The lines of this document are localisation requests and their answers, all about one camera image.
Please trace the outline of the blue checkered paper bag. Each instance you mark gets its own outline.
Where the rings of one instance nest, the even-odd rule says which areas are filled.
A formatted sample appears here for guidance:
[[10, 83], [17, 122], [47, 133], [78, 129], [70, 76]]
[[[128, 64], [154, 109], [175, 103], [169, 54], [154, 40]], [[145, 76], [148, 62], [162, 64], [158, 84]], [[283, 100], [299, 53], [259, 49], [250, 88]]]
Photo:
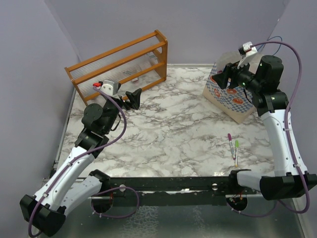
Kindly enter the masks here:
[[243, 88], [220, 89], [212, 76], [220, 73], [227, 63], [236, 63], [242, 59], [239, 52], [227, 52], [214, 63], [207, 78], [202, 95], [230, 116], [237, 123], [242, 123], [256, 108], [250, 103], [252, 94]]

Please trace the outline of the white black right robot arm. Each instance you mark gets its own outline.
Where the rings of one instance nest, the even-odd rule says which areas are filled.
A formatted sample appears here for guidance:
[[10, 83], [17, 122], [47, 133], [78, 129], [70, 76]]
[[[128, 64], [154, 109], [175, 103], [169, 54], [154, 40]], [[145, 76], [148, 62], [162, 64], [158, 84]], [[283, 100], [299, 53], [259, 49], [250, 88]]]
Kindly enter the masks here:
[[316, 185], [317, 176], [308, 172], [301, 159], [291, 131], [291, 116], [286, 111], [288, 98], [278, 90], [284, 69], [282, 60], [263, 56], [256, 73], [251, 73], [249, 67], [229, 63], [223, 72], [212, 78], [221, 89], [240, 86], [252, 94], [252, 103], [268, 133], [274, 157], [274, 176], [241, 170], [227, 182], [228, 190], [238, 194], [249, 187], [259, 191], [266, 200], [301, 197]]

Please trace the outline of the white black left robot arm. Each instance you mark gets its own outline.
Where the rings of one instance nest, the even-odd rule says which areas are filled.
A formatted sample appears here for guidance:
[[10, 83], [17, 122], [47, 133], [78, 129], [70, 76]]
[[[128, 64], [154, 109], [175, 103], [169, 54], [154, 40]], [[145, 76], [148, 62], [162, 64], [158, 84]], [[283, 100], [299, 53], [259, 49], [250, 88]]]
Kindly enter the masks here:
[[110, 141], [107, 135], [113, 131], [117, 118], [126, 123], [124, 110], [138, 110], [142, 89], [126, 92], [127, 100], [111, 97], [100, 88], [94, 87], [106, 102], [103, 106], [89, 104], [83, 112], [83, 130], [80, 132], [68, 158], [49, 181], [34, 195], [24, 195], [20, 200], [28, 236], [36, 238], [41, 234], [55, 235], [63, 226], [66, 217], [84, 200], [92, 195], [105, 195], [109, 183], [94, 176], [88, 176], [79, 185], [74, 185], [80, 174], [97, 158]]

